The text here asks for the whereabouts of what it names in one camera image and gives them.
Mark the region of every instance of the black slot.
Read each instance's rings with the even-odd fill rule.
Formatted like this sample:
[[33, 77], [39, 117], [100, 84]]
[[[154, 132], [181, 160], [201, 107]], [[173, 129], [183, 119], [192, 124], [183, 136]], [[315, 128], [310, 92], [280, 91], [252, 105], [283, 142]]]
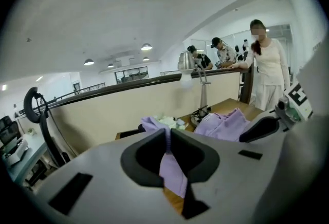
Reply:
[[160, 129], [128, 146], [121, 155], [121, 167], [138, 185], [163, 188], [163, 178], [159, 176], [159, 171], [165, 152], [165, 130]]
[[264, 117], [260, 119], [251, 129], [240, 135], [240, 142], [252, 142], [271, 134], [279, 129], [278, 118]]
[[261, 158], [263, 156], [263, 154], [255, 153], [255, 152], [247, 151], [247, 150], [241, 150], [240, 152], [238, 152], [238, 154], [242, 155], [242, 156], [250, 157], [250, 158], [253, 158], [256, 160], [261, 160]]
[[91, 175], [77, 173], [74, 178], [51, 199], [49, 205], [67, 215], [92, 178], [93, 176]]
[[186, 136], [181, 130], [171, 130], [171, 152], [191, 183], [208, 181], [220, 164], [220, 157], [213, 148]]

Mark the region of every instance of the woman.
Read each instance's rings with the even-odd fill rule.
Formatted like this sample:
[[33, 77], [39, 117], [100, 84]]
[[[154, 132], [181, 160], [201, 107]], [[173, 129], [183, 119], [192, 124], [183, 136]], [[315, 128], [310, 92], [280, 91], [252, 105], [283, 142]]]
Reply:
[[260, 20], [253, 20], [250, 30], [256, 41], [251, 45], [246, 60], [231, 65], [231, 68], [248, 69], [256, 58], [260, 82], [255, 106], [262, 110], [273, 109], [284, 89], [290, 87], [287, 60], [280, 42], [266, 36], [266, 28]]

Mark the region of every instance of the person bending over table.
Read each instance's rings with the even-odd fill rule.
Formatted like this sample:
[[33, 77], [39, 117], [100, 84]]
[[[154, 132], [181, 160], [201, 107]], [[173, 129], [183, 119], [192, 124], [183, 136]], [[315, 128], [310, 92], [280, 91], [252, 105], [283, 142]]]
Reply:
[[213, 38], [211, 41], [211, 48], [217, 49], [217, 56], [219, 58], [218, 69], [227, 68], [236, 63], [235, 51], [232, 47], [225, 45], [220, 38]]
[[208, 58], [207, 55], [205, 55], [203, 53], [202, 54], [198, 53], [196, 48], [193, 45], [188, 47], [187, 50], [192, 53], [192, 56], [194, 59], [198, 59], [197, 64], [199, 66], [202, 65], [204, 70], [212, 69], [212, 67], [214, 65], [211, 63], [211, 60]]

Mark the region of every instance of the white machine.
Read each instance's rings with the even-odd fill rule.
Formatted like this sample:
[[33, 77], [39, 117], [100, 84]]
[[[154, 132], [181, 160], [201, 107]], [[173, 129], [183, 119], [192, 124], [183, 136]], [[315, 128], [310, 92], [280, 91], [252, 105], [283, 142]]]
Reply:
[[27, 141], [23, 139], [18, 142], [17, 139], [11, 140], [11, 142], [6, 146], [6, 160], [7, 166], [12, 166], [19, 162], [27, 148]]

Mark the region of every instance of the white outfit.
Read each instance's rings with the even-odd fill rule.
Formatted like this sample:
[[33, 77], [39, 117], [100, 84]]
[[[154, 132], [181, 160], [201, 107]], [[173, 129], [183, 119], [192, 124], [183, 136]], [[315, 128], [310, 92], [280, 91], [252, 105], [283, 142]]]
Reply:
[[256, 58], [260, 82], [256, 90], [255, 106], [261, 110], [273, 109], [283, 96], [283, 90], [290, 87], [287, 60], [280, 42], [272, 39], [266, 48], [261, 47], [261, 55], [248, 51], [245, 63], [248, 68]]

